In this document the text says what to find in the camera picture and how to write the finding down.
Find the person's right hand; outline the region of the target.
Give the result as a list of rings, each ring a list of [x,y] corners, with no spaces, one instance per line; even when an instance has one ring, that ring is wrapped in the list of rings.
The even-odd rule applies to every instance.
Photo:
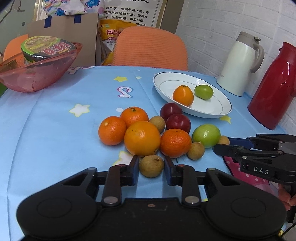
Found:
[[[296,206],[296,196],[291,197],[281,184],[278,184],[278,198],[284,204],[286,211]]]

